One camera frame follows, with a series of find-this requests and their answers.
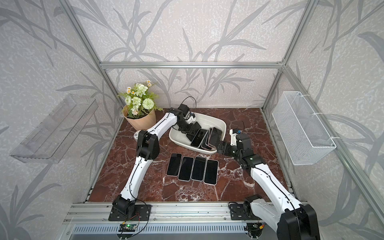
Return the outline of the phone with pink case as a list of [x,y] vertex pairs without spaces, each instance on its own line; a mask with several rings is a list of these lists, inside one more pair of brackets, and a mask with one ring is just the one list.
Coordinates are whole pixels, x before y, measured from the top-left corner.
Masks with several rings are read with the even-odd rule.
[[167,168],[167,176],[178,176],[180,171],[180,164],[182,161],[182,154],[171,154],[169,165]]

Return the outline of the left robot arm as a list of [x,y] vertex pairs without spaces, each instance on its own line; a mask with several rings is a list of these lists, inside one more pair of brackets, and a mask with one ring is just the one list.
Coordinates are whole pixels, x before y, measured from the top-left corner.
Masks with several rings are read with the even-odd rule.
[[113,209],[127,218],[130,219],[135,214],[139,188],[149,166],[160,153],[159,140],[175,125],[178,126],[178,131],[183,134],[190,134],[195,131],[197,126],[195,114],[190,111],[187,105],[180,104],[178,108],[170,108],[163,118],[151,128],[139,131],[135,165],[125,187],[113,201]]

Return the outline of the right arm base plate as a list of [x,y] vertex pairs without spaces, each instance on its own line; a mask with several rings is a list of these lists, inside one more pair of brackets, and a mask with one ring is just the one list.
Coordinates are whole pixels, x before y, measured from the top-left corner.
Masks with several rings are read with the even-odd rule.
[[256,217],[246,204],[239,204],[237,202],[229,202],[228,207],[230,210],[231,220],[234,221],[256,221],[260,218]]

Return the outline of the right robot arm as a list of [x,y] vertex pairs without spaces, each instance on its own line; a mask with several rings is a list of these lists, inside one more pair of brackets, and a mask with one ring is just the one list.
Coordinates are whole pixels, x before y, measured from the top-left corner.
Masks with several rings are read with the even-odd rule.
[[254,153],[247,134],[235,132],[230,135],[231,142],[215,144],[218,154],[234,158],[273,203],[270,206],[261,197],[249,197],[245,201],[245,213],[263,220],[276,232],[279,240],[319,240],[321,236],[314,208],[303,205],[285,189],[266,161]]

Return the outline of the phone with light blue case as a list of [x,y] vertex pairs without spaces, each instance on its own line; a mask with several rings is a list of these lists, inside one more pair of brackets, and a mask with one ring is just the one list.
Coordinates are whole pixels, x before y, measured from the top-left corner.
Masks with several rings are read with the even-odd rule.
[[191,174],[194,164],[194,158],[192,157],[183,157],[180,167],[180,172],[178,179],[180,181],[188,182],[191,180]]

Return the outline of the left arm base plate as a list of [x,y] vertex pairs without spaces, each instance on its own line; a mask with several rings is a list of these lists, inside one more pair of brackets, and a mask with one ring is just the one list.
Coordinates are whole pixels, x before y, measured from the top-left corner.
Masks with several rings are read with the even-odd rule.
[[123,222],[123,221],[147,221],[150,217],[152,205],[135,205],[130,207],[127,214],[123,214],[115,206],[112,207],[108,221]]

